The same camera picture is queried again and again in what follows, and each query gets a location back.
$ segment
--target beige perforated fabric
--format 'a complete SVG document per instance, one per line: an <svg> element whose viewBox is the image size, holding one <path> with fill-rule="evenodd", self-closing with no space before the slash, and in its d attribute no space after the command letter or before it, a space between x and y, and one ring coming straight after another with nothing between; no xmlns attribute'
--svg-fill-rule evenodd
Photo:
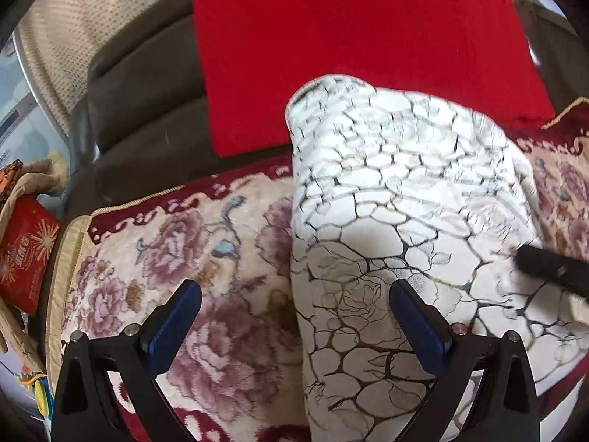
<svg viewBox="0 0 589 442"><path fill-rule="evenodd" d="M21 20L23 66L66 134L70 113L86 91L92 57L157 1L37 0Z"/></svg>

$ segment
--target yellow plastic object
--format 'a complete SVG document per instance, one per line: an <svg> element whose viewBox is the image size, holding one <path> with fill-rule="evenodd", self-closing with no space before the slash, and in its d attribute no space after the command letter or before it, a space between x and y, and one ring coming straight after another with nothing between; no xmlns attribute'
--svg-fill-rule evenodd
<svg viewBox="0 0 589 442"><path fill-rule="evenodd" d="M43 384L40 380L35 382L35 400L40 414L43 417L49 417L49 402L47 401L45 388L43 388Z"/></svg>

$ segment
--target beige cushion edge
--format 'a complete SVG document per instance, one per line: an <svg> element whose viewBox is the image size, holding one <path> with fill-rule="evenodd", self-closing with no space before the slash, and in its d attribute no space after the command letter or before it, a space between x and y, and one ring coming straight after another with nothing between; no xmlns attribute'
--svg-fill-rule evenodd
<svg viewBox="0 0 589 442"><path fill-rule="evenodd" d="M71 272L80 255L89 222L90 216L79 216L70 222L61 240L51 278L45 327L45 354L49 389L54 396L61 369L61 326L70 290Z"/></svg>

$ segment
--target black object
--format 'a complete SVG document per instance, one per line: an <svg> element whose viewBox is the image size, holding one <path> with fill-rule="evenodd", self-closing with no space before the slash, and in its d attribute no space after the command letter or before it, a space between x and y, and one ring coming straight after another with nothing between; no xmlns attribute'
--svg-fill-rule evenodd
<svg viewBox="0 0 589 442"><path fill-rule="evenodd" d="M589 299L589 264L530 245L521 246L515 266L529 276L541 277Z"/></svg>
<svg viewBox="0 0 589 442"><path fill-rule="evenodd" d="M521 337L509 330L500 339L450 326L404 279L391 285L389 304L424 370L437 380L396 442L438 442L472 371L484 369L459 442L538 442L540 415L534 378Z"/></svg>
<svg viewBox="0 0 589 442"><path fill-rule="evenodd" d="M72 334L55 394L52 440L134 442L121 419L107 371L120 372L129 399L152 442L194 442L155 383L167 372L201 306L201 290L185 280L143 326L89 340Z"/></svg>

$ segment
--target black line pattern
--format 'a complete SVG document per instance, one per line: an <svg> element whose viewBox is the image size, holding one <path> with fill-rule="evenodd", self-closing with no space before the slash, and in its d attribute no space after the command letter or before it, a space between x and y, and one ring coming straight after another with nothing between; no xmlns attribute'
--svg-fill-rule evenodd
<svg viewBox="0 0 589 442"><path fill-rule="evenodd" d="M487 116L325 76L293 96L286 120L292 283L314 441L393 440L427 397L434 379L388 310L388 285L399 278L449 322L482 334L517 330L538 393L584 355L587 328L572 322L568 298L513 268L514 248L540 242L531 168ZM458 434L478 381L445 439Z"/></svg>

